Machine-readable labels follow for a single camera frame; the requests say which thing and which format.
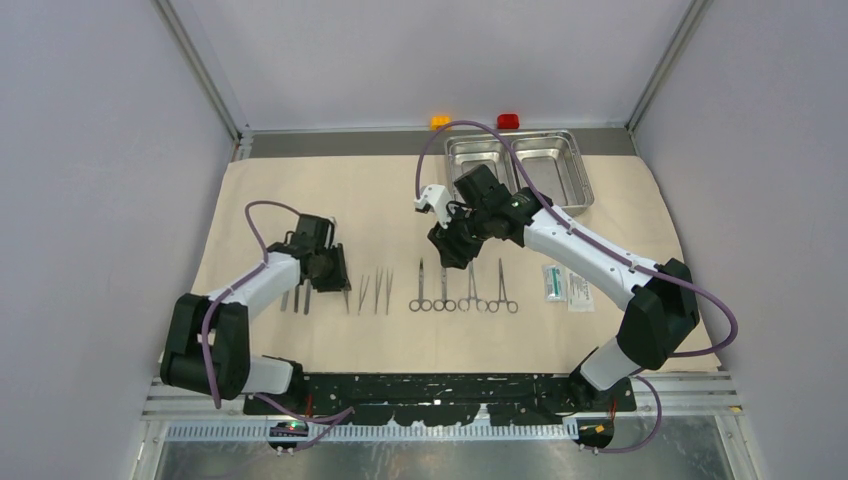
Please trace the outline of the straight steel scissors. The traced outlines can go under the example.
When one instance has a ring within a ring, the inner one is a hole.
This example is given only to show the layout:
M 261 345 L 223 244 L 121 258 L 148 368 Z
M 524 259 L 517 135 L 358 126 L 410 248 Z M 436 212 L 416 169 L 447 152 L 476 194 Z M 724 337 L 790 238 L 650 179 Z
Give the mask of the straight steel scissors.
M 433 309 L 437 312 L 453 312 L 457 309 L 455 300 L 448 296 L 447 269 L 440 269 L 440 296 L 433 301 Z

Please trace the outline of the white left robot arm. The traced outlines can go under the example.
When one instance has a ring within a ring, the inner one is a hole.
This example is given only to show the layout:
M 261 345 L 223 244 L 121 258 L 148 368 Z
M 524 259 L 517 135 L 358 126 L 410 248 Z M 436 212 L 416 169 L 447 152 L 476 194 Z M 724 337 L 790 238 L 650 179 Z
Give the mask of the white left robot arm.
M 349 289 L 344 248 L 335 233 L 334 219 L 302 214 L 295 229 L 265 246 L 260 263 L 233 285 L 179 297 L 160 362 L 161 381 L 219 400 L 264 393 L 280 412 L 298 412 L 307 398 L 305 385 L 294 379 L 299 363 L 252 354 L 250 323 L 304 283 L 316 292 Z

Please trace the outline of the steel tweezers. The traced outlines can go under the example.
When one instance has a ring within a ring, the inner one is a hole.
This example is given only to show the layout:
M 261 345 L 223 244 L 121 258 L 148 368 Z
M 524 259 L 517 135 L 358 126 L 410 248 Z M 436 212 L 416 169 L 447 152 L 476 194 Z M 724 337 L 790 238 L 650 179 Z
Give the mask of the steel tweezers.
M 393 285 L 393 270 L 388 268 L 385 273 L 385 314 L 388 315 L 390 312 L 390 304 L 391 304 L 391 292 Z
M 384 269 L 382 267 L 378 267 L 375 271 L 375 290 L 374 290 L 374 314 L 378 314 L 379 310 L 379 301 L 380 301 L 380 293 L 383 282 Z
M 370 276 L 369 275 L 362 275 L 360 285 L 359 285 L 359 292 L 358 292 L 358 302 L 357 302 L 357 314 L 358 315 L 360 315 L 361 312 L 362 312 L 362 309 L 363 309 L 363 306 L 364 306 L 364 303 L 365 303 L 365 300 L 366 300 L 366 297 L 367 297 L 369 284 L 370 284 Z

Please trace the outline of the long steel needle holder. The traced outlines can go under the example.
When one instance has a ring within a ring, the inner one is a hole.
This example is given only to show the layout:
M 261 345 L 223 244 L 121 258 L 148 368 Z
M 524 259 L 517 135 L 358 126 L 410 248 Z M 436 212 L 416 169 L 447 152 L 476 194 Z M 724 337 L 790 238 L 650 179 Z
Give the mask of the long steel needle holder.
M 468 312 L 471 308 L 475 308 L 481 313 L 488 312 L 489 309 L 487 301 L 478 295 L 474 264 L 472 262 L 469 263 L 467 270 L 467 294 L 465 297 L 461 297 L 457 301 L 457 307 L 462 312 Z

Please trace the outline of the green white sterile packet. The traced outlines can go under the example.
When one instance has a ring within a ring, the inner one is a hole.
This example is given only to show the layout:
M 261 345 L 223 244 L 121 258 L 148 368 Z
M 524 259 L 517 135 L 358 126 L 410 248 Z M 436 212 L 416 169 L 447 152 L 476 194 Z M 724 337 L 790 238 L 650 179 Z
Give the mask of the green white sterile packet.
M 542 267 L 546 302 L 566 302 L 568 300 L 564 271 L 559 265 Z

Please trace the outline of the steel mesh instrument tray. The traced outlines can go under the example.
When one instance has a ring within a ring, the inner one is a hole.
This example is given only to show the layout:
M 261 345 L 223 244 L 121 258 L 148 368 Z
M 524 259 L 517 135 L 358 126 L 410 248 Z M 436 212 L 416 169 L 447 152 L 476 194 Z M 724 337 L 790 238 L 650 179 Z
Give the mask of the steel mesh instrument tray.
M 576 139 L 567 130 L 504 132 L 536 188 L 570 216 L 593 205 L 595 197 Z M 490 134 L 462 135 L 445 141 L 449 181 L 477 166 L 489 168 L 512 192 L 526 186 L 507 148 Z

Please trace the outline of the steel hemostat clamp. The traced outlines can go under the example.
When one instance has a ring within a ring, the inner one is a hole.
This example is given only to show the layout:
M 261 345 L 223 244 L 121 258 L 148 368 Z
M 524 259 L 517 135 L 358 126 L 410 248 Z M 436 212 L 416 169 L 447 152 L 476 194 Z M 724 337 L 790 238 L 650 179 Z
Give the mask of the steel hemostat clamp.
M 498 260 L 498 297 L 495 300 L 487 302 L 487 309 L 490 313 L 497 313 L 503 309 L 510 314 L 515 314 L 519 310 L 518 302 L 508 298 L 505 272 L 501 259 Z

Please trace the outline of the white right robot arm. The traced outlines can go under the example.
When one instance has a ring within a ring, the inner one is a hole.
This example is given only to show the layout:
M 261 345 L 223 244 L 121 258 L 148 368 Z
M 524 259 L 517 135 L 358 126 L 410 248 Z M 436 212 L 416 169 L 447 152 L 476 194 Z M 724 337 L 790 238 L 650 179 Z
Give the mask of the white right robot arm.
M 454 183 L 462 202 L 431 184 L 415 200 L 419 213 L 437 218 L 428 232 L 445 268 L 464 269 L 490 238 L 509 240 L 569 268 L 600 289 L 623 312 L 618 332 L 593 350 L 571 375 L 571 397 L 596 410 L 621 379 L 660 368 L 700 321 L 688 267 L 676 259 L 656 264 L 582 228 L 550 198 L 527 186 L 516 193 L 485 166 Z

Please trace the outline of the cream cloth wrap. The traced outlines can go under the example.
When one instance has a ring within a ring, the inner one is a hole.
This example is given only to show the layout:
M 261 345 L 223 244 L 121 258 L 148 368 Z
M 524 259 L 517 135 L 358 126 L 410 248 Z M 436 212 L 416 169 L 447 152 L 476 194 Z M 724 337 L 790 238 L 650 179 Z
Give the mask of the cream cloth wrap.
M 275 300 L 250 325 L 251 351 L 301 363 L 308 372 L 566 373 L 614 336 L 616 304 L 592 290 L 595 311 L 570 312 L 546 302 L 542 267 L 549 259 L 509 241 L 487 241 L 474 262 L 479 295 L 498 295 L 503 261 L 515 314 L 499 311 L 411 312 L 422 258 L 425 296 L 440 296 L 438 254 L 427 233 L 435 218 L 414 209 L 416 183 L 445 183 L 446 162 L 435 154 L 252 158 L 230 164 L 222 179 L 190 291 L 205 294 L 252 269 L 260 241 L 273 243 L 295 227 L 298 213 L 332 217 L 338 225 L 352 283 L 350 315 L 341 293 L 312 296 L 308 315 Z M 384 269 L 378 314 L 375 271 Z M 385 314 L 385 273 L 393 270 Z M 357 314 L 362 275 L 370 276 Z M 467 293 L 467 273 L 450 270 L 448 295 Z

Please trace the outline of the curved steel scissors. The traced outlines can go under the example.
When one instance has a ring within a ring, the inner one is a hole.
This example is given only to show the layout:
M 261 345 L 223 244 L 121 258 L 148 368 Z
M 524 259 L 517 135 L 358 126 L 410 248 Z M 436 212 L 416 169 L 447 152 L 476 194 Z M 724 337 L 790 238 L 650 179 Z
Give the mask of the curved steel scissors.
M 425 270 L 423 259 L 419 259 L 417 270 L 417 292 L 416 296 L 408 303 L 411 312 L 429 312 L 433 309 L 433 302 L 425 297 Z

